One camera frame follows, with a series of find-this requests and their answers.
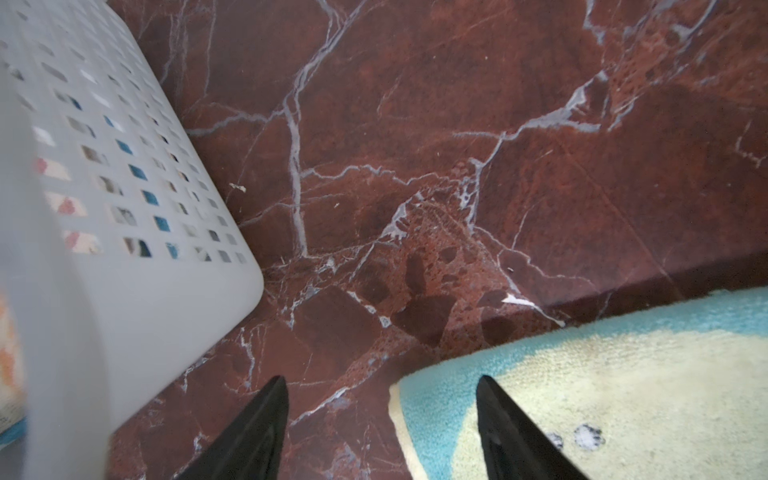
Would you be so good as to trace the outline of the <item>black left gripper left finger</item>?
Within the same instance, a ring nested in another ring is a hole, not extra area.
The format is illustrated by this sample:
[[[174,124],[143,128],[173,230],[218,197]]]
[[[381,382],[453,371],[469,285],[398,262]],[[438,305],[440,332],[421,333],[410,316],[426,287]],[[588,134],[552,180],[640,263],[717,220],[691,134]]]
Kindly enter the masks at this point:
[[[285,378],[275,376],[181,479],[276,479],[289,413]]]

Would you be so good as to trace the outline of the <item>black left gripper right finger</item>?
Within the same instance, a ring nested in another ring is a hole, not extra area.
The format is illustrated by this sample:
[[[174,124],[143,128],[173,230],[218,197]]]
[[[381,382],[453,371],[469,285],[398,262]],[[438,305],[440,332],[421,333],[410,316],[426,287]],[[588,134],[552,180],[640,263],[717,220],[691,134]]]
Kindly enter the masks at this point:
[[[490,479],[587,479],[490,376],[478,381],[476,410]]]

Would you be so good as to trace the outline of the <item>pale green towel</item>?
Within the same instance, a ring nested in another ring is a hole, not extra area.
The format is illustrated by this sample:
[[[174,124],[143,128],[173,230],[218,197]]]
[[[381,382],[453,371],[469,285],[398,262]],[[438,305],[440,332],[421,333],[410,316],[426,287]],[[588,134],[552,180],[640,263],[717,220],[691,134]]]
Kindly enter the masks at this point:
[[[592,479],[767,475],[765,288],[561,329],[404,377],[388,409],[414,478],[487,477],[483,376]]]

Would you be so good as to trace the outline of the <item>beige towel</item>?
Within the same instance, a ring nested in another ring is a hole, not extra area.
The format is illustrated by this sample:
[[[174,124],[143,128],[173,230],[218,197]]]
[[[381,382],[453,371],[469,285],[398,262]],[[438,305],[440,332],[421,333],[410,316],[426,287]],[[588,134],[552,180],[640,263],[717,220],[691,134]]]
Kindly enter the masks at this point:
[[[21,344],[10,308],[1,296],[1,433],[24,418],[25,404],[26,378]]]

